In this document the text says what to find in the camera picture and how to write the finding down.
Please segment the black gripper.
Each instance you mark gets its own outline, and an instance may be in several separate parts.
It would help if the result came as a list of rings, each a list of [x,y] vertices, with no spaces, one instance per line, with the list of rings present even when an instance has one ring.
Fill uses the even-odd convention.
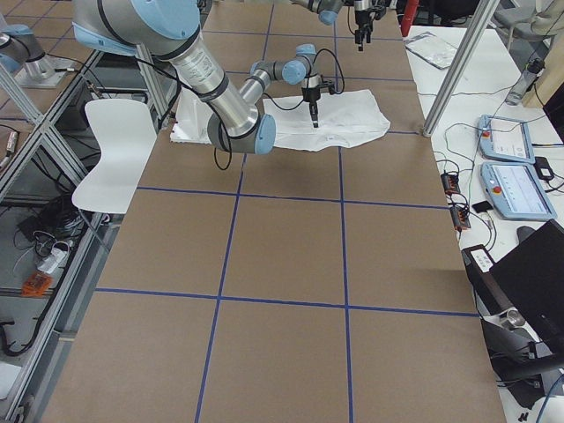
[[[371,33],[373,31],[373,9],[354,10],[355,24],[354,40],[358,50],[362,52],[366,44],[371,43]]]
[[[319,86],[302,87],[301,94],[303,97],[303,101],[308,103],[309,113],[313,127],[318,128],[319,127],[318,107],[316,103],[321,98],[321,88]]]

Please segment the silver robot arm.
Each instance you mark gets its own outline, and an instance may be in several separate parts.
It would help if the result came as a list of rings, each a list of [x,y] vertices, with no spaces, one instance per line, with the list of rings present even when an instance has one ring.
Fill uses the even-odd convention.
[[[245,85],[236,88],[204,44],[195,1],[76,1],[72,24],[76,39],[89,48],[134,56],[143,45],[171,63],[181,83],[211,109],[208,138],[225,152],[269,153],[275,119],[256,103],[274,81],[297,85],[317,77],[315,47],[304,44],[289,61],[256,63]]]
[[[365,44],[371,43],[374,21],[380,19],[386,12],[386,4],[381,1],[297,0],[292,1],[292,4],[313,12],[326,26],[331,26],[336,22],[343,7],[354,11],[354,22],[357,27],[355,30],[349,27],[349,30],[354,36],[354,42],[359,51],[364,50]]]

